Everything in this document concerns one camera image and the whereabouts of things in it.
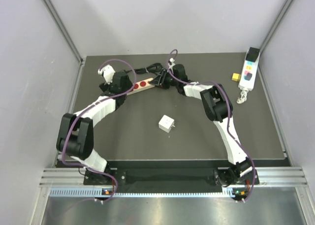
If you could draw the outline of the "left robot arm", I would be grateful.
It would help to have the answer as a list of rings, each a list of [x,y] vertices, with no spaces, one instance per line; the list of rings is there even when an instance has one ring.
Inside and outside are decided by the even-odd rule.
[[[114,72],[103,83],[103,94],[96,101],[79,112],[62,116],[56,148],[63,164],[88,168],[101,184],[110,180],[117,184],[107,161],[94,149],[94,127],[122,106],[134,86],[126,72]]]

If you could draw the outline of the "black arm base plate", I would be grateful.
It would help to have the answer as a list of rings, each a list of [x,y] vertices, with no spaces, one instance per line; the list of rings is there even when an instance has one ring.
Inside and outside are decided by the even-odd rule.
[[[136,182],[205,182],[209,186],[259,184],[253,172],[236,178],[228,168],[111,168],[106,173],[114,176],[119,185]]]

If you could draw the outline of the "white cube socket adapter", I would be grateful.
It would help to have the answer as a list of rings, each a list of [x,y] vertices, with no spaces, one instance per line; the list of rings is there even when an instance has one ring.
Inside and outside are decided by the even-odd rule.
[[[167,115],[163,115],[158,123],[159,129],[163,130],[166,133],[170,133],[172,128],[175,126],[175,120],[170,118]]]

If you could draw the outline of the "beige power strip red sockets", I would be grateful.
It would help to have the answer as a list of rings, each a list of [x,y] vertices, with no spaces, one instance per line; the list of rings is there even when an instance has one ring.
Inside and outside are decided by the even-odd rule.
[[[152,80],[153,78],[148,78],[148,79],[136,82],[133,90],[127,93],[127,95],[132,95],[132,94],[144,91],[144,90],[154,88],[155,86],[150,83]]]

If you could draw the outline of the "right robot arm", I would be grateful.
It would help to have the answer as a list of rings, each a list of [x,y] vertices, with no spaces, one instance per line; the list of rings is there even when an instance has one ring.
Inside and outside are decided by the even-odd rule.
[[[233,121],[233,106],[221,84],[189,80],[182,64],[170,64],[168,69],[161,69],[149,83],[162,89],[175,87],[179,94],[202,101],[207,118],[215,124],[222,137],[231,164],[226,176],[217,176],[220,185],[247,183],[252,187],[255,184],[257,172],[253,159],[240,143]]]

